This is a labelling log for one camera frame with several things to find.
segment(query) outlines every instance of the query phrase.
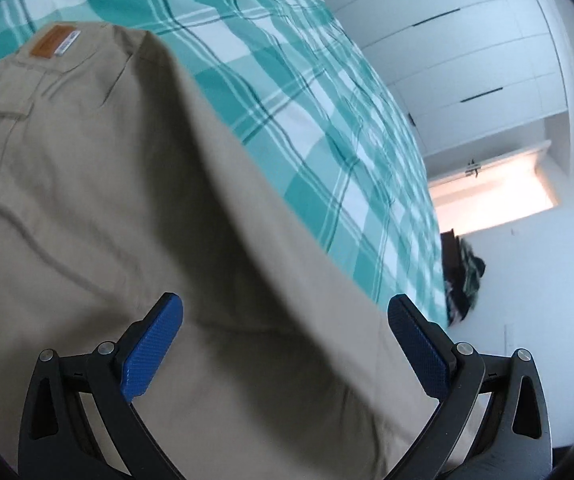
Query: textured blue pad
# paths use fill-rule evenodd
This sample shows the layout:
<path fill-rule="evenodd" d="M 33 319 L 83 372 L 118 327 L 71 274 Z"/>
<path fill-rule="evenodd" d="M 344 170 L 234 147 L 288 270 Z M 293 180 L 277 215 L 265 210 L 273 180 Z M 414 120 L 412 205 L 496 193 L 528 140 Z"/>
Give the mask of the textured blue pad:
<path fill-rule="evenodd" d="M 389 303 L 388 320 L 424 392 L 443 401 L 449 394 L 449 367 L 414 318 L 399 301 Z"/>
<path fill-rule="evenodd" d="M 127 402 L 147 391 L 182 325 L 182 312 L 180 298 L 175 294 L 170 295 L 166 305 L 125 360 L 120 390 Z"/>

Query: white wardrobe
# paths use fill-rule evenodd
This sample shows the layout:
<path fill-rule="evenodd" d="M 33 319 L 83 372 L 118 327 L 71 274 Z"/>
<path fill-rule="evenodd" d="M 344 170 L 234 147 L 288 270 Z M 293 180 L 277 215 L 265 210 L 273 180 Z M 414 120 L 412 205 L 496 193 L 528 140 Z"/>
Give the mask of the white wardrobe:
<path fill-rule="evenodd" d="M 423 155 L 566 110 L 537 0 L 325 0 L 416 127 Z"/>

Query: teal plaid bedsheet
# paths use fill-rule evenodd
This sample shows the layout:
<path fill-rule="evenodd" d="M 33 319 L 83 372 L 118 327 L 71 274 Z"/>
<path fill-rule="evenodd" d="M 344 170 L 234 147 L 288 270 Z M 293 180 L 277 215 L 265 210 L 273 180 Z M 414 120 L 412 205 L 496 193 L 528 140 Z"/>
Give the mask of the teal plaid bedsheet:
<path fill-rule="evenodd" d="M 0 0 L 0 58 L 54 20 L 153 31 L 320 246 L 382 309 L 447 324 L 414 137 L 323 0 Z"/>

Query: metal screw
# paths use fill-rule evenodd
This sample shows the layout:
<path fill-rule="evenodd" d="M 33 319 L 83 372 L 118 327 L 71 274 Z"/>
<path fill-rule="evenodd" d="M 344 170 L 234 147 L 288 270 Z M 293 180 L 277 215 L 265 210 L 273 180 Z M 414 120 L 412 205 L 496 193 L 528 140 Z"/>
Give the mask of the metal screw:
<path fill-rule="evenodd" d="M 462 355 L 471 355 L 474 352 L 473 346 L 469 343 L 458 343 L 456 345 L 456 350 L 458 350 Z"/>
<path fill-rule="evenodd" d="M 115 344 L 113 344 L 111 341 L 105 341 L 104 343 L 100 343 L 98 345 L 98 353 L 100 355 L 109 355 L 113 352 L 114 348 L 116 348 Z"/>
<path fill-rule="evenodd" d="M 51 348 L 47 348 L 46 350 L 40 352 L 38 359 L 40 359 L 43 363 L 46 363 L 47 361 L 51 361 L 52 357 L 53 357 L 53 350 Z"/>
<path fill-rule="evenodd" d="M 531 354 L 527 352 L 524 348 L 518 350 L 518 357 L 523 361 L 531 361 Z"/>

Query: leather brand patch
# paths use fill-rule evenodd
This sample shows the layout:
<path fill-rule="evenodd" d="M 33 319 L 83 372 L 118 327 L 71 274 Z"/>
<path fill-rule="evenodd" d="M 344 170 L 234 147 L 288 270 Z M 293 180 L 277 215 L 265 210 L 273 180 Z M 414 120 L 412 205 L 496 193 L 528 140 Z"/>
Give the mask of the leather brand patch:
<path fill-rule="evenodd" d="M 38 40 L 30 54 L 51 59 L 56 49 L 76 28 L 73 25 L 54 25 L 51 30 Z"/>

